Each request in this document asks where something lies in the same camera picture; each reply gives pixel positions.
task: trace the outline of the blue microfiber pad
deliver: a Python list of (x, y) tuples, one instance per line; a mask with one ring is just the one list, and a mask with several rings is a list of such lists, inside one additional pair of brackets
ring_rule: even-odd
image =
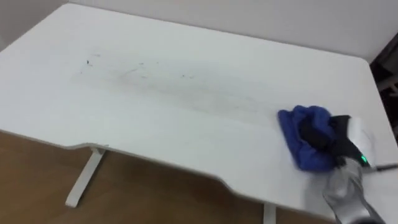
[(299, 169), (305, 171), (325, 172), (334, 168), (335, 162), (329, 154), (314, 149), (299, 134), (299, 123), (304, 118), (312, 120), (312, 126), (334, 137), (333, 129), (328, 125), (330, 113), (319, 106), (296, 106), (293, 111), (280, 110), (279, 124), (283, 130), (287, 146)]

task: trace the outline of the stain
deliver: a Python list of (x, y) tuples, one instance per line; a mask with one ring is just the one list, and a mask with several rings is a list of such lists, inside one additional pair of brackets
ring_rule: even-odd
[(125, 76), (125, 75), (127, 75), (128, 73), (131, 73), (131, 72), (135, 72), (137, 70), (138, 70), (138, 68), (133, 68), (131, 70), (128, 70), (128, 71), (124, 72), (122, 76)]

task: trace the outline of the desk top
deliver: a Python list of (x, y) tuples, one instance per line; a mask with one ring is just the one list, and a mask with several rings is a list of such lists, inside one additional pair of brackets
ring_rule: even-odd
[[(236, 194), (332, 217), (325, 175), (292, 162), (277, 111), (359, 116), (376, 162), (398, 150), (360, 58), (66, 4), (0, 54), (0, 129), (104, 146), (220, 179)], [(397, 172), (366, 196), (395, 222)]]

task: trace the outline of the green light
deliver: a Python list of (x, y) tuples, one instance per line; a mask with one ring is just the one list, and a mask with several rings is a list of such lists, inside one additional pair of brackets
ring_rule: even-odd
[(366, 157), (361, 156), (361, 158), (362, 158), (362, 160), (363, 160), (364, 162), (368, 162), (368, 160), (366, 159)]

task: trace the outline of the white metal leg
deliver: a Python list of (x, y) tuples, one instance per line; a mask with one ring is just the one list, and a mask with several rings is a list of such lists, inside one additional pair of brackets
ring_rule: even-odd
[(276, 224), (276, 206), (265, 203), (262, 217), (263, 224)]
[(83, 168), (79, 178), (77, 178), (75, 185), (70, 191), (65, 205), (68, 207), (75, 208), (79, 203), (80, 197), (83, 195), (88, 182), (94, 174), (98, 164), (100, 163), (102, 156), (105, 153), (103, 149), (97, 149), (92, 147), (93, 151), (91, 157), (88, 159), (86, 166)]

